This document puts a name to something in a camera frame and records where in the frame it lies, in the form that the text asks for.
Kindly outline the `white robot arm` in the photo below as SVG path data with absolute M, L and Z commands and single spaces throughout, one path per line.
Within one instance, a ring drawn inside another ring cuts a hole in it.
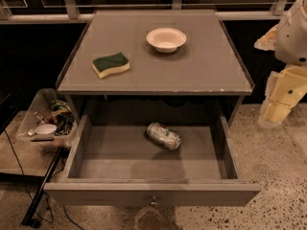
M 258 118 L 263 127 L 277 127 L 307 94 L 307 0 L 296 0 L 254 47 L 274 51 L 286 64 L 280 72 L 271 71 Z

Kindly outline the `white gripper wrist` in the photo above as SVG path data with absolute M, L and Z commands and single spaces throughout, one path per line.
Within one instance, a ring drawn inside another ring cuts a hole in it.
M 287 64 L 279 73 L 272 71 L 266 85 L 265 100 L 260 107 L 258 124 L 261 127 L 278 127 L 304 97 L 306 86 L 306 67 Z

